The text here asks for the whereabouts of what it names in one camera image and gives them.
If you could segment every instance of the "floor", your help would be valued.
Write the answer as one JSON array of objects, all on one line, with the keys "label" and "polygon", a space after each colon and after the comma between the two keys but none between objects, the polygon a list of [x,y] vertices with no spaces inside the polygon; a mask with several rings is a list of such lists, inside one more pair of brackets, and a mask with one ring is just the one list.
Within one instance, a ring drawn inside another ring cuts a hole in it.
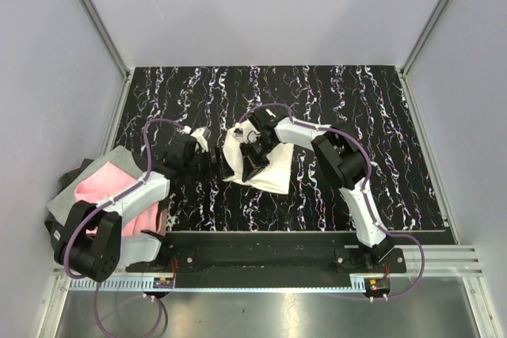
[{"label": "floor", "polygon": [[[301,120],[345,121],[356,130],[374,165],[372,193],[393,230],[442,230],[439,207],[421,146],[393,66],[145,67],[135,70],[116,144],[144,151],[146,120],[166,117],[207,126],[211,143],[250,107],[292,106]],[[160,157],[172,127],[150,129]],[[323,179],[313,154],[295,148],[288,195],[231,183],[188,183],[170,196],[168,231],[351,230],[353,221],[336,189]]]},{"label": "floor", "polygon": [[[393,292],[408,286],[397,278]],[[139,337],[153,327],[158,312],[130,292],[99,295],[99,315],[115,336]],[[480,337],[463,283],[457,278],[424,278],[414,292],[391,302],[352,302],[331,294],[171,294],[163,299],[166,317],[153,336],[242,338]],[[93,292],[71,291],[58,338],[103,336],[93,322]]]}]

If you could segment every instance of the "gray floor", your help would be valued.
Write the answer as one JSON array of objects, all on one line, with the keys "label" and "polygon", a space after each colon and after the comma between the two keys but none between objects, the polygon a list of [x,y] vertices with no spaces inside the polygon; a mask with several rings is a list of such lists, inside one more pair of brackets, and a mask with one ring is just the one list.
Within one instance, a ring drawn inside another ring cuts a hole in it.
[{"label": "gray floor", "polygon": [[[399,290],[408,285],[406,279],[393,282]],[[100,315],[133,296],[101,292]],[[163,301],[169,317],[159,337],[479,337],[463,285],[453,278],[423,279],[413,293],[387,303],[328,294],[170,294]],[[92,305],[93,292],[70,292],[57,337],[101,337]],[[104,324],[116,336],[140,337],[157,313],[140,299]]]}]

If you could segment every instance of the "white wall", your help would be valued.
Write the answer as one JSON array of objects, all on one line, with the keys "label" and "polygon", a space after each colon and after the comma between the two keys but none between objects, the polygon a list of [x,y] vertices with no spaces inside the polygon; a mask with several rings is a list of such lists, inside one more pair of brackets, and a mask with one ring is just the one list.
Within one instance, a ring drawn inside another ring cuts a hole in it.
[{"label": "white wall", "polygon": [[99,154],[120,76],[78,0],[0,0],[0,326],[33,336],[59,176]]},{"label": "white wall", "polygon": [[507,332],[507,0],[451,0],[409,74],[464,243]]},{"label": "white wall", "polygon": [[93,0],[129,66],[402,65],[437,0]]}]

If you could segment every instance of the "white cloth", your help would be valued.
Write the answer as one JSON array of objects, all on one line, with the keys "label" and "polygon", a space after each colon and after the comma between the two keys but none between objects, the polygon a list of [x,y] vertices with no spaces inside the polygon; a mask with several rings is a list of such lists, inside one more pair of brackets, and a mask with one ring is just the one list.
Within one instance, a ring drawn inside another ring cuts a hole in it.
[{"label": "white cloth", "polygon": [[[239,127],[243,130],[242,135],[236,136],[234,130]],[[291,164],[293,144],[278,144],[268,154],[269,165],[258,175],[247,182],[241,181],[243,174],[243,157],[239,145],[246,142],[250,134],[250,141],[254,140],[257,130],[250,121],[241,123],[227,130],[225,144],[223,145],[223,156],[229,166],[234,170],[234,176],[224,181],[233,181],[240,185],[249,185],[259,190],[272,193],[288,194],[288,186],[291,179]]]}]

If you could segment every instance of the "black marble table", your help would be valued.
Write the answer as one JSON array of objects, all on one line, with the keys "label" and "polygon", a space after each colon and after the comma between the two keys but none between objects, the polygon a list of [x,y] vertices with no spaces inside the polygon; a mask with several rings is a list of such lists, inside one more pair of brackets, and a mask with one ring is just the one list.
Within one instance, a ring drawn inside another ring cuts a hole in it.
[{"label": "black marble table", "polygon": [[[141,128],[165,117],[208,126],[211,144],[250,107],[281,102],[315,123],[350,122],[373,162],[372,193],[393,230],[444,228],[421,146],[393,66],[217,66],[135,69],[116,144],[144,153]],[[174,130],[150,129],[154,155]],[[328,186],[314,155],[295,147],[289,194],[238,184],[188,183],[169,198],[168,231],[351,230],[337,189]]]}]

